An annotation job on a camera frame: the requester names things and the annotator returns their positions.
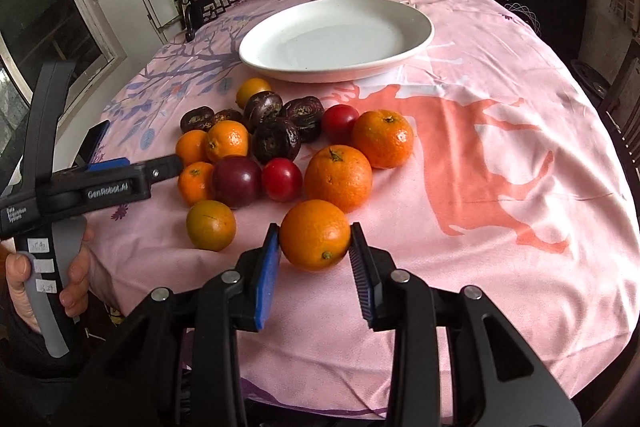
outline sleeve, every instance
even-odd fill
[[[69,393],[86,353],[50,357],[42,336],[15,313],[5,285],[0,305],[6,311],[8,332],[8,339],[0,341],[0,414],[6,410],[19,415],[16,425],[45,425],[37,422],[51,415]]]

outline white plate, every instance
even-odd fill
[[[263,20],[240,43],[240,59],[289,82],[343,82],[395,68],[433,39],[419,10],[391,0],[319,0]]]

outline table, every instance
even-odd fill
[[[187,110],[234,107],[239,84],[253,76],[238,59],[242,36],[308,1],[243,0],[193,42],[160,49],[105,109],[113,123],[96,159],[172,153]],[[414,155],[375,172],[372,198],[350,220],[431,286],[483,288],[572,396],[622,350],[640,311],[638,222],[612,143],[553,51],[493,0],[396,1],[435,27],[428,49],[404,67],[345,84],[273,87],[284,100],[314,94],[325,105],[391,108],[410,120],[420,138]],[[298,165],[323,146],[304,146]],[[175,181],[155,185],[151,200],[90,216],[92,287],[125,314],[155,287],[199,287],[261,245],[288,208],[261,200],[237,210],[236,239],[212,253],[191,248]],[[239,336],[244,391],[296,409],[378,417],[392,349],[391,333],[367,330],[348,262],[312,274],[283,259],[264,331]],[[447,416],[442,348],[440,367]]]

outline gray handle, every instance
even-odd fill
[[[71,217],[51,225],[53,252],[56,258],[62,288],[68,284],[67,272],[69,265],[80,251],[85,226],[86,219],[84,216]],[[38,279],[42,280],[43,277],[36,271],[36,268],[41,266],[42,260],[37,259],[33,253],[28,251],[22,250],[20,253],[26,255],[31,260],[31,277],[24,286],[29,302],[31,303],[31,308],[33,309],[33,314],[44,337],[47,351],[49,351],[52,357],[58,359],[69,352],[69,347],[66,345],[64,336],[60,330],[60,325],[54,316],[49,301],[49,294],[45,291],[38,291],[38,284],[41,283],[37,283],[36,281]],[[62,288],[56,288],[56,298],[58,298]]]

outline white window frame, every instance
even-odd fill
[[[127,58],[123,47],[118,42],[115,33],[102,12],[98,0],[74,0],[74,2],[102,55],[89,66],[69,89],[65,115],[72,113],[76,105],[85,98],[83,95],[93,91],[97,84],[109,76]],[[2,57],[8,73],[14,80],[18,90],[20,90],[27,103],[31,105],[31,97],[33,96],[31,88],[20,73],[1,34],[0,57]]]

